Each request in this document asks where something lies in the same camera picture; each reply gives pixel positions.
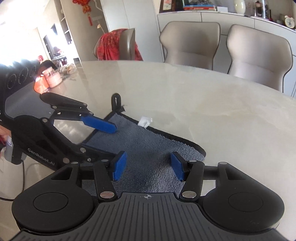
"vase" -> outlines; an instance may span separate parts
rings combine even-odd
[[[244,2],[244,0],[234,0],[234,7],[237,13],[245,14],[246,3]]]

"orange container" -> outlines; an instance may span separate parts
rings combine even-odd
[[[44,92],[47,92],[48,89],[49,89],[49,85],[46,81],[46,78],[44,76],[37,77],[35,81],[34,90],[39,94],[42,94]]]

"beige leather chair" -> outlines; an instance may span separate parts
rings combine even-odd
[[[213,69],[220,42],[218,23],[170,22],[160,34],[165,63]]]
[[[285,38],[233,25],[227,47],[232,58],[230,75],[283,92],[283,78],[293,65],[291,47]]]
[[[96,43],[93,54],[96,58],[99,41]],[[119,59],[120,60],[135,60],[135,49],[136,49],[136,31],[134,28],[127,29],[121,33],[119,39]]]

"power cord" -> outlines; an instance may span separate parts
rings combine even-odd
[[[24,164],[24,161],[22,160],[22,192],[24,190],[25,190],[25,164]],[[3,198],[3,197],[0,197],[0,200],[8,201],[8,202],[14,201],[14,199],[7,199],[7,198]]]

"picture frame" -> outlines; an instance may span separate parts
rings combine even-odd
[[[159,13],[174,12],[176,7],[176,0],[160,0]]]

